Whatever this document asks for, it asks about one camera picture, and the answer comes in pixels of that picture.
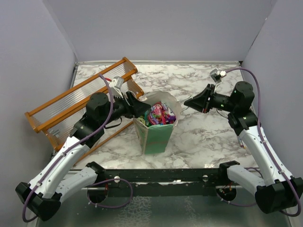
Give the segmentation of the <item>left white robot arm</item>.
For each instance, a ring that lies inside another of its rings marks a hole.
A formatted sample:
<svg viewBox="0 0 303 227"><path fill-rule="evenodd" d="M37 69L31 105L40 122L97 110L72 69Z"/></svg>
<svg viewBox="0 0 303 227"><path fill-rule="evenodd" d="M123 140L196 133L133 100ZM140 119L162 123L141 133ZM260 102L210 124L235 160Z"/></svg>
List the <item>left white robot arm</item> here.
<svg viewBox="0 0 303 227"><path fill-rule="evenodd" d="M113 96L111 93L94 93L86 103L86 112L75 123L60 151L47 166L30 182L20 182L15 191L24 204L22 219L26 210L37 218L47 221L58 211L61 204L85 186L101 186L104 174L97 164L89 164L72 177L65 179L71 167L86 154L104 135L106 125L121 117L137 118L151 106L139 101L131 92L127 96Z"/></svg>

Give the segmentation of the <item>pink purple snack packet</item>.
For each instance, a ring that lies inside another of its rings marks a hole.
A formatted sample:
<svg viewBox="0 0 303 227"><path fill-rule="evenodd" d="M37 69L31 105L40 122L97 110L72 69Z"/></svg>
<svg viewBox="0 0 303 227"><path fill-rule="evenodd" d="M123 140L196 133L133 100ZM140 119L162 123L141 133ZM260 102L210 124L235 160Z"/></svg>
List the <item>pink purple snack packet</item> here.
<svg viewBox="0 0 303 227"><path fill-rule="evenodd" d="M176 116L173 111L163 102L157 102L144 116L147 127L153 125L173 124L176 121Z"/></svg>

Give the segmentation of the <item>green paper gift bag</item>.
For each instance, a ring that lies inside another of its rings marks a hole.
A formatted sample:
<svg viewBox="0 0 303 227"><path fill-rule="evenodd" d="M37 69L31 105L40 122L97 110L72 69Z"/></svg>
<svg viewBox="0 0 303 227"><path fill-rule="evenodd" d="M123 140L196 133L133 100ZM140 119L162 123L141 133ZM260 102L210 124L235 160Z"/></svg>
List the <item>green paper gift bag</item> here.
<svg viewBox="0 0 303 227"><path fill-rule="evenodd" d="M146 127L145 125L138 122L137 118L133 118L133 123L139 139L142 153L145 155L163 153L165 152L172 131L180 119L182 111L181 104L173 95L163 91L151 93L146 97L146 100L144 100L144 102L149 104L151 107L157 102L163 102L173 111L177 118L173 124L153 125L150 127Z"/></svg>

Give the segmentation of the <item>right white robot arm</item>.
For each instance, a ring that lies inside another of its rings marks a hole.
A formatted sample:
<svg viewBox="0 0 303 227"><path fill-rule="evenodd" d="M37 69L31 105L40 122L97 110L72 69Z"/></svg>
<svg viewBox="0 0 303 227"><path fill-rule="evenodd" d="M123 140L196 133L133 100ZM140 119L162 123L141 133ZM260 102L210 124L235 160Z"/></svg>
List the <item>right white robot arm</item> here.
<svg viewBox="0 0 303 227"><path fill-rule="evenodd" d="M246 170L238 162L220 164L217 179L223 185L236 182L255 197L256 204L266 214L298 206L303 193L303 180L295 178L277 157L258 118L250 106L255 95L250 83L236 83L230 96L215 92L215 86L206 88L184 102L184 105L201 113L210 109L228 112L228 123L253 155L262 177Z"/></svg>

